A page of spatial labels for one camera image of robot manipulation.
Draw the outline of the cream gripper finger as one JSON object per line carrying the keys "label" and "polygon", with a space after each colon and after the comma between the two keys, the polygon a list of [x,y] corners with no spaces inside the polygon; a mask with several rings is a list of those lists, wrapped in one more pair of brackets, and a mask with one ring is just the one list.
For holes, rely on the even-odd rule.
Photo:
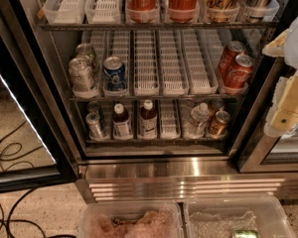
{"label": "cream gripper finger", "polygon": [[267,44],[263,49],[262,53],[266,56],[277,58],[284,56],[284,43],[287,36],[288,30],[284,30],[278,35],[272,42]]}
{"label": "cream gripper finger", "polygon": [[291,131],[298,123],[298,70],[289,78],[279,78],[274,100],[269,125],[280,132]]}

